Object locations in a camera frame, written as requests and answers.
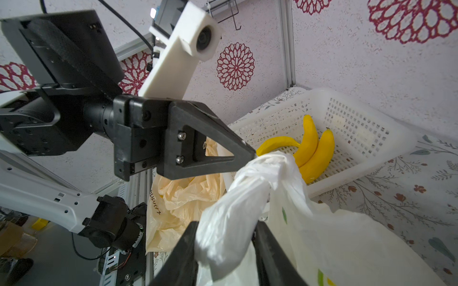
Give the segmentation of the beige plastic bag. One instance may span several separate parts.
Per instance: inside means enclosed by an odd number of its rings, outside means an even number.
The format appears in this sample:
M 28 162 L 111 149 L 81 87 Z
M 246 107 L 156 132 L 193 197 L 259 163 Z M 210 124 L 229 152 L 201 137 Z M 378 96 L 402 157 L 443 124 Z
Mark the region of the beige plastic bag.
M 171 251 L 189 223 L 226 192 L 222 174 L 170 180 L 156 175 L 147 202 L 146 252 Z

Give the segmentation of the white plastic bag lemon print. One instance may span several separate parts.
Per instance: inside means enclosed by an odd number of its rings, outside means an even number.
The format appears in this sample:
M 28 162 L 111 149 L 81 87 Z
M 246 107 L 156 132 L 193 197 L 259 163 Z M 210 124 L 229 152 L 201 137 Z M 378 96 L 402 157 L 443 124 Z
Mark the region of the white plastic bag lemon print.
M 196 231 L 201 266 L 220 280 L 242 262 L 268 206 L 267 227 L 312 286 L 440 286 L 442 280 L 401 238 L 362 213 L 332 211 L 308 197 L 289 154 L 260 156 L 241 168 Z

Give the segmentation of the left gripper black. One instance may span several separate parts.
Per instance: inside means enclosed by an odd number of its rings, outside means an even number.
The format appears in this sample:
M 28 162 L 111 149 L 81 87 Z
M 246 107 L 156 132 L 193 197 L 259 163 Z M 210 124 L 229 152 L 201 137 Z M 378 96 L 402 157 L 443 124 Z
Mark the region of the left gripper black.
M 113 100 L 113 120 L 114 173 L 124 181 L 156 166 L 170 180 L 236 172 L 256 155 L 200 102 L 120 95 Z M 207 139 L 232 155 L 207 156 Z

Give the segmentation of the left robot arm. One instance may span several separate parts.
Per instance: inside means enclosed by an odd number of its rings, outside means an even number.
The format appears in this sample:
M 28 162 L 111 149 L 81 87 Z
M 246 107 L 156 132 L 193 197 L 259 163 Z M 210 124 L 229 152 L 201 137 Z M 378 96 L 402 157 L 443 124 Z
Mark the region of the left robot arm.
M 114 146 L 123 180 L 234 172 L 256 152 L 206 105 L 125 94 L 123 70 L 93 10 L 1 20 L 38 86 L 1 106 L 1 135 L 27 156 L 76 151 L 94 133 Z

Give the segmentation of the orange-yellow banana bunch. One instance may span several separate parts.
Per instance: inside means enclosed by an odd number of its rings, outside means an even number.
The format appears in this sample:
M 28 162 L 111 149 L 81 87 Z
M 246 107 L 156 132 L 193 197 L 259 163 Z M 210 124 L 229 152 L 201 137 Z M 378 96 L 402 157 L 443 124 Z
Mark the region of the orange-yellow banana bunch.
M 257 149 L 256 155 L 262 156 L 281 147 L 296 147 L 293 155 L 306 184 L 313 183 L 328 168 L 335 150 L 335 138 L 330 129 L 318 135 L 310 115 L 303 118 L 304 136 L 298 143 L 291 137 L 274 137 L 266 140 Z

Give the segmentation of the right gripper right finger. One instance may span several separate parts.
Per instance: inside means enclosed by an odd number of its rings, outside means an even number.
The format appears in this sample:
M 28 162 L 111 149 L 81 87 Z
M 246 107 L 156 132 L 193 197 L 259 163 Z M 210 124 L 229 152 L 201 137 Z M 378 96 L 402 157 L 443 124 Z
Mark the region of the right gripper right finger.
M 260 286 L 307 286 L 265 222 L 256 224 L 252 242 Z

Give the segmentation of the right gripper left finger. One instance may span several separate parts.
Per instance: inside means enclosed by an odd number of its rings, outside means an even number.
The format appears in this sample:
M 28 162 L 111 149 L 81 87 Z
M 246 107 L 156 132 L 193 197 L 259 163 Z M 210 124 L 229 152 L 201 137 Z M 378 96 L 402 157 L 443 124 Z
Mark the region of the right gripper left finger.
M 194 257 L 194 242 L 198 226 L 198 221 L 188 225 L 150 286 L 196 285 L 199 266 Z

